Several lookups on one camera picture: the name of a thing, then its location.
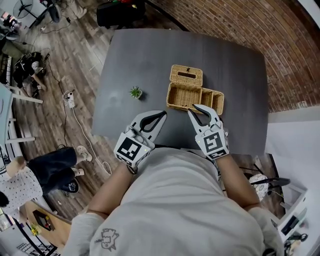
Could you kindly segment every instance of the wicker basket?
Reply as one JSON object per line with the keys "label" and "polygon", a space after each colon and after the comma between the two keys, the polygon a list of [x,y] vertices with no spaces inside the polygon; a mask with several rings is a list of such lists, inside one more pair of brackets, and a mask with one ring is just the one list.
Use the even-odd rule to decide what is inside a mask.
{"label": "wicker basket", "polygon": [[201,104],[209,108],[212,108],[213,101],[214,101],[214,91],[210,89],[202,88]]}
{"label": "wicker basket", "polygon": [[202,88],[171,82],[166,97],[166,105],[178,110],[196,110],[192,104],[201,103],[201,94]]}
{"label": "wicker basket", "polygon": [[219,116],[222,115],[222,112],[224,111],[224,102],[225,95],[220,91],[213,90],[213,101],[211,108],[213,108]]}
{"label": "wicker basket", "polygon": [[173,65],[170,81],[179,85],[201,87],[203,84],[203,72],[201,69],[194,67]]}
{"label": "wicker basket", "polygon": [[170,85],[166,97],[166,105],[172,109],[192,109],[197,111],[192,104],[202,104],[213,108],[218,115],[224,109],[225,96],[222,92],[202,88],[203,72],[201,69],[173,65],[170,74]]}

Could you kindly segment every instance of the succulent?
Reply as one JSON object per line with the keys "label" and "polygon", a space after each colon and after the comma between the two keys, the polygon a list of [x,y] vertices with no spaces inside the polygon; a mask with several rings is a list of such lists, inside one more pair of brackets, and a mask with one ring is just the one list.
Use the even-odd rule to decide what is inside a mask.
{"label": "succulent", "polygon": [[139,98],[139,96],[142,94],[142,90],[140,90],[140,88],[138,86],[134,86],[131,90],[130,90],[130,95],[134,98]]}

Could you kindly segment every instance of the shoe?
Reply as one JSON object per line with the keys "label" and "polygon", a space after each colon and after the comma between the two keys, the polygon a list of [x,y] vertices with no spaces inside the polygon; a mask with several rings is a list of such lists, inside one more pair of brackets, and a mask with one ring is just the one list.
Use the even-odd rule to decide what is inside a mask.
{"label": "shoe", "polygon": [[80,168],[80,169],[77,169],[77,168],[71,168],[72,171],[74,172],[74,175],[75,176],[82,176],[82,175],[85,175],[85,171],[84,169]]}
{"label": "shoe", "polygon": [[78,153],[82,156],[84,156],[84,159],[88,162],[92,161],[92,155],[89,153],[89,151],[84,146],[78,146],[76,148]]}
{"label": "shoe", "polygon": [[78,193],[79,192],[79,183],[77,182],[76,179],[73,179],[71,182],[68,184],[63,185],[60,190],[68,192],[68,193]]}
{"label": "shoe", "polygon": [[88,10],[86,8],[83,9],[83,14],[80,17],[78,17],[78,19],[81,19],[83,16],[85,16],[87,12]]}

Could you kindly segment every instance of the polka dot shirt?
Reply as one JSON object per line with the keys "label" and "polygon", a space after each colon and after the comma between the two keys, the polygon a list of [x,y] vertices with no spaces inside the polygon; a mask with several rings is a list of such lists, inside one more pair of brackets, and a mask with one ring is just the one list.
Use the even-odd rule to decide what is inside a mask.
{"label": "polka dot shirt", "polygon": [[12,178],[5,171],[5,168],[2,167],[0,170],[0,191],[9,200],[9,204],[6,207],[2,207],[2,210],[16,219],[20,218],[17,208],[31,199],[43,195],[39,181],[28,167],[20,170]]}

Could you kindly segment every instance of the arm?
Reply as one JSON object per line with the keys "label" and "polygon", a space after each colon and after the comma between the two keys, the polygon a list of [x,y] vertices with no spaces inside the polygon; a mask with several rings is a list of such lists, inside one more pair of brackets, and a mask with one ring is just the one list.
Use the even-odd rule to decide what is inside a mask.
{"label": "arm", "polygon": [[120,202],[130,186],[133,178],[122,162],[102,185],[88,205],[88,213],[95,213],[106,219]]}
{"label": "arm", "polygon": [[47,90],[47,87],[42,83],[42,81],[39,79],[39,77],[34,73],[31,76],[45,91]]}
{"label": "arm", "polygon": [[215,160],[224,183],[227,196],[246,211],[260,207],[259,197],[233,157],[228,154]]}
{"label": "arm", "polygon": [[23,156],[18,156],[11,163],[6,166],[7,174],[12,178],[19,170],[22,170],[27,165],[27,162]]}

